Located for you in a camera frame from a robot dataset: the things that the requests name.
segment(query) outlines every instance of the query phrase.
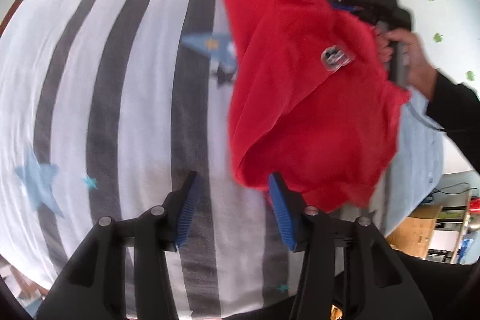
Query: gray stripe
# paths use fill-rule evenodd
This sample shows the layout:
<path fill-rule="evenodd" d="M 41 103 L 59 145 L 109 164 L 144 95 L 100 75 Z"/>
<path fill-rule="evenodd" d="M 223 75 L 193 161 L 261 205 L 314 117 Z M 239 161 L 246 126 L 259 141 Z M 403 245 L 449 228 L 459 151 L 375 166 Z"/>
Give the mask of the gray stripe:
<path fill-rule="evenodd" d="M 86 169 L 97 180 L 90 192 L 92 220 L 122 219 L 118 180 L 118 126 L 131 48 L 150 0 L 126 0 L 106 40 L 98 66 L 86 142 Z"/>
<path fill-rule="evenodd" d="M 289 297 L 289 250 L 283 244 L 272 206 L 265 202 L 265 252 L 263 253 L 263 306 Z"/>
<path fill-rule="evenodd" d="M 385 192 L 383 196 L 382 221 L 380 223 L 380 233 L 385 236 L 387 232 L 387 212 L 390 202 L 390 191 L 392 190 L 392 164 L 385 171 Z"/>
<path fill-rule="evenodd" d="M 46 72 L 42 92 L 40 93 L 35 118 L 33 148 L 39 163 L 50 163 L 53 108 L 57 99 L 63 71 L 67 63 L 71 45 L 95 1 L 96 0 L 82 0 L 80 2 L 52 53 L 49 69 Z M 38 209 L 38 220 L 50 259 L 57 272 L 60 272 L 67 263 L 68 257 L 63 248 L 62 239 L 60 238 L 57 218 L 54 212 L 42 205 L 42 207 Z"/>
<path fill-rule="evenodd" d="M 215 0 L 190 0 L 181 35 L 212 32 Z M 180 250 L 185 289 L 193 318 L 220 317 L 217 260 L 208 166 L 207 110 L 210 59 L 179 44 L 171 111 L 172 188 L 190 170 L 205 180 L 187 242 Z"/>

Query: logo patch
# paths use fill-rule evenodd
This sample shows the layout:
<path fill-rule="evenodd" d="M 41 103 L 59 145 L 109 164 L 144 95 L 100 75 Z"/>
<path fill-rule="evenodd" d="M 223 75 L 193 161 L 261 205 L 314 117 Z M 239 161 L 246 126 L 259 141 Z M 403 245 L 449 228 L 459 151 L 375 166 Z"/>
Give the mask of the logo patch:
<path fill-rule="evenodd" d="M 335 72 L 340 67 L 349 64 L 352 58 L 338 45 L 334 45 L 323 51 L 321 60 L 328 71 Z"/>

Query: screw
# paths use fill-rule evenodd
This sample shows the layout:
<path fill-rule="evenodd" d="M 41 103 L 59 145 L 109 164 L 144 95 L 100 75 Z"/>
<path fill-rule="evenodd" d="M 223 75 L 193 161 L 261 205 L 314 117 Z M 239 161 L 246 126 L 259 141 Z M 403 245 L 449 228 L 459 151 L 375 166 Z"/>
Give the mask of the screw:
<path fill-rule="evenodd" d="M 154 206 L 150 209 L 150 213 L 152 213 L 153 216 L 161 216 L 165 213 L 165 208 L 163 206 Z"/>
<path fill-rule="evenodd" d="M 369 226 L 371 224 L 371 219 L 369 219 L 368 217 L 366 216 L 361 216 L 358 218 L 357 222 L 361 225 L 361 226 Z"/>
<path fill-rule="evenodd" d="M 100 226 L 109 226 L 112 223 L 112 219 L 109 216 L 102 217 L 98 220 Z"/>
<path fill-rule="evenodd" d="M 316 216 L 318 214 L 318 209 L 314 206 L 307 206 L 305 208 L 305 214 L 307 216 Z"/>

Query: black sleeve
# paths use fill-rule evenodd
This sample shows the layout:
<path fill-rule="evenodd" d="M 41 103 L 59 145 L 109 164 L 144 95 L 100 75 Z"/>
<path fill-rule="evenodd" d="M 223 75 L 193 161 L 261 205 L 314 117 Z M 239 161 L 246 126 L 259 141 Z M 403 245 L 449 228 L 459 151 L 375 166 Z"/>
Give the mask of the black sleeve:
<path fill-rule="evenodd" d="M 480 101 L 477 95 L 464 84 L 455 85 L 440 72 L 433 95 L 427 115 L 447 129 L 447 136 L 480 172 Z M 468 131 L 448 132 L 459 129 Z"/>

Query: bed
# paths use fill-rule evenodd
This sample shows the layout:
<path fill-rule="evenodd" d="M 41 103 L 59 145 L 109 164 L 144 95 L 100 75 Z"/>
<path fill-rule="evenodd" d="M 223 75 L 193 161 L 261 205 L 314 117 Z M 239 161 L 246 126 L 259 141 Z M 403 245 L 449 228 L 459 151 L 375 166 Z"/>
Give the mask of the bed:
<path fill-rule="evenodd" d="M 50 288 L 92 225 L 161 204 L 189 170 L 207 180 L 189 239 L 167 253 L 181 319 L 220 318 L 296 293 L 263 194 L 229 174 L 235 82 L 222 0 L 25 0 L 0 40 L 0 253 Z M 412 91 L 419 112 L 426 102 Z M 402 111 L 398 153 L 366 209 L 387 235 L 438 183 L 439 134 Z M 133 253 L 126 300 L 135 316 Z"/>

